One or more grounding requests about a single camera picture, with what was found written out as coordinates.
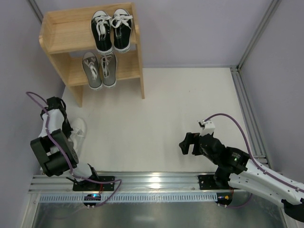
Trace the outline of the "black canvas sneaker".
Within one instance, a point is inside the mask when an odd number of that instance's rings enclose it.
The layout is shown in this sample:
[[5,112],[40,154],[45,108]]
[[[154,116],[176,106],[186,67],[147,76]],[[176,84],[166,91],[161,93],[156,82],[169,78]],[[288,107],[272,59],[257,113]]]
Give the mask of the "black canvas sneaker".
[[111,19],[114,31],[114,49],[126,53],[131,47],[133,16],[125,9],[117,9]]
[[91,19],[96,50],[101,55],[109,55],[113,52],[110,39],[111,20],[112,18],[103,10],[96,11]]

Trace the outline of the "wooden two-tier shoe shelf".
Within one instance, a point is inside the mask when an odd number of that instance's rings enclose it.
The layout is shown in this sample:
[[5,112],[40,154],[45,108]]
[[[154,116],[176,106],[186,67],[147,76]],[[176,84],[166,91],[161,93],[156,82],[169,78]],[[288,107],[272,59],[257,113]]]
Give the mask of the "wooden two-tier shoe shelf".
[[115,54],[118,60],[117,80],[138,78],[144,98],[140,29],[134,3],[50,11],[44,15],[39,35],[40,45],[79,106],[82,106],[83,86],[88,84],[88,80],[82,68],[82,58],[72,57],[70,53],[95,50],[90,26],[93,14],[103,10],[113,15],[116,9],[125,9],[133,16],[132,48],[124,54]]

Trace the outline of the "white sneaker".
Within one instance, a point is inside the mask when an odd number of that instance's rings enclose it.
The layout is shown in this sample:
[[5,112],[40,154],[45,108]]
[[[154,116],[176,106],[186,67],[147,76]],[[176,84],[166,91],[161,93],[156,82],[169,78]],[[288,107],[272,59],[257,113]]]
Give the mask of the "white sneaker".
[[83,142],[86,138],[87,127],[86,123],[82,118],[76,118],[72,123],[72,132],[68,141],[72,144],[78,157],[81,154]]

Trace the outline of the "grey canvas sneaker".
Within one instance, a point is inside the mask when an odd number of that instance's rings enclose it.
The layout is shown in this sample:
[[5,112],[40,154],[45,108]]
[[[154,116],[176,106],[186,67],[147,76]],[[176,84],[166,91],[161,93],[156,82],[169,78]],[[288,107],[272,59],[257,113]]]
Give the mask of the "grey canvas sneaker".
[[99,90],[103,86],[99,73],[99,61],[92,52],[86,52],[82,58],[82,68],[87,77],[88,85],[93,90]]
[[116,85],[117,58],[114,53],[101,57],[101,68],[103,72],[103,84],[111,88]]

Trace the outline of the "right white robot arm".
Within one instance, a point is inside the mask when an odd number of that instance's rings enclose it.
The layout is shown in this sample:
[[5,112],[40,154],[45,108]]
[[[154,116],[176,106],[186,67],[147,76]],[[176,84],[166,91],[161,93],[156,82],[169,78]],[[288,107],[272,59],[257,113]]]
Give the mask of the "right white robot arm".
[[219,188],[245,190],[276,204],[286,215],[303,222],[303,183],[273,171],[240,149],[226,147],[212,134],[186,133],[179,143],[182,154],[188,154],[191,145],[193,155],[203,155],[217,165],[213,179]]

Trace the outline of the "left corner aluminium post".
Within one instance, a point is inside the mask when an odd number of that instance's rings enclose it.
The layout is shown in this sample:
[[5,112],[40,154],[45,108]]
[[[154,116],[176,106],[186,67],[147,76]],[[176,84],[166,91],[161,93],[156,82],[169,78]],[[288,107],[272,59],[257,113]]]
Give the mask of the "left corner aluminium post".
[[40,24],[42,24],[44,15],[43,15],[42,11],[40,10],[36,1],[35,0],[26,0],[26,2],[29,4],[36,19],[39,21]]

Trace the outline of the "corner aluminium post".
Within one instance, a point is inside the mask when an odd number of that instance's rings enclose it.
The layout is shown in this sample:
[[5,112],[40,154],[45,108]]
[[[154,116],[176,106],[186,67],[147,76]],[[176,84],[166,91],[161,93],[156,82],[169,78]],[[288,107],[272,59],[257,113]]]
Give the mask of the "corner aluminium post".
[[29,4],[36,19],[39,21],[40,24],[42,24],[44,15],[43,15],[42,11],[40,10],[36,1],[35,0],[26,0],[26,2]]
[[256,28],[249,44],[247,45],[244,54],[242,55],[238,65],[237,70],[239,71],[244,64],[246,63],[247,59],[249,58],[251,52],[257,45],[258,41],[260,40],[261,36],[263,35],[265,29],[267,28],[271,18],[274,16],[277,8],[279,7],[282,0],[272,0],[270,5],[267,7],[258,27]]

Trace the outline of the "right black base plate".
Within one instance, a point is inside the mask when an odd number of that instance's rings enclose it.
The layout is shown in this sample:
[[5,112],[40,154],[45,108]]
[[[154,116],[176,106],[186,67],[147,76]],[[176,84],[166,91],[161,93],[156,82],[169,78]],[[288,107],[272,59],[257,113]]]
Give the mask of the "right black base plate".
[[228,186],[217,185],[213,174],[198,175],[198,183],[200,190],[229,190]]

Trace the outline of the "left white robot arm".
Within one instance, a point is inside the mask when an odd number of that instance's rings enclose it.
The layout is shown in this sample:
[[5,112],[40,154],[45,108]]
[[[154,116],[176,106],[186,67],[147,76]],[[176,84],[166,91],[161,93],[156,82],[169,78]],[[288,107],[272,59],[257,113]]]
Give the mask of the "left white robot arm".
[[94,168],[89,164],[79,164],[75,144],[68,140],[74,129],[67,118],[65,102],[59,97],[44,100],[45,106],[37,100],[34,102],[42,108],[43,128],[30,146],[44,174],[48,177],[61,176],[68,171],[71,175],[69,179],[75,184],[97,184],[99,178]]

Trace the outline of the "aluminium mounting rail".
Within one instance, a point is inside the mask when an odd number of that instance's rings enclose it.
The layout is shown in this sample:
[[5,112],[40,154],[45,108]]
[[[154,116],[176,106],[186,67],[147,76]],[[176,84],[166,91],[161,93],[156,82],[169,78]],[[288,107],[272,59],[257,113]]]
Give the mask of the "aluminium mounting rail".
[[[220,189],[199,180],[200,175],[212,175],[212,172],[98,172],[100,176],[115,176],[121,179],[119,192],[230,192],[230,187]],[[28,193],[70,193],[73,183],[67,175],[48,177],[34,175]]]

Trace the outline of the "right aluminium frame rail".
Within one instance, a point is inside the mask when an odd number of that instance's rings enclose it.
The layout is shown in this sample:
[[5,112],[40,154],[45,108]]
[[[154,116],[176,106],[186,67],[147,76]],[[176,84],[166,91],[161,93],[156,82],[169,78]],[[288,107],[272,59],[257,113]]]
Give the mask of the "right aluminium frame rail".
[[249,95],[241,77],[241,73],[236,67],[231,67],[230,72],[235,85],[241,112],[246,126],[248,140],[251,146],[253,156],[262,164],[269,167],[269,161],[266,154],[266,147],[260,133],[257,120],[254,116],[253,107],[249,100]]

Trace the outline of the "right corner aluminium post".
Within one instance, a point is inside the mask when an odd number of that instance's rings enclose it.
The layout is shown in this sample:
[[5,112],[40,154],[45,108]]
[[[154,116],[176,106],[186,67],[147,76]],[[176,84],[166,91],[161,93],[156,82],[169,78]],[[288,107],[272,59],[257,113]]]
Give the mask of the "right corner aluminium post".
[[242,55],[238,65],[237,70],[239,71],[244,64],[246,63],[247,59],[249,58],[251,52],[257,45],[258,41],[260,40],[261,36],[263,35],[265,29],[267,28],[271,18],[274,16],[277,8],[279,7],[282,0],[272,0],[270,5],[267,7],[258,27],[256,28],[249,44],[247,45],[244,54]]

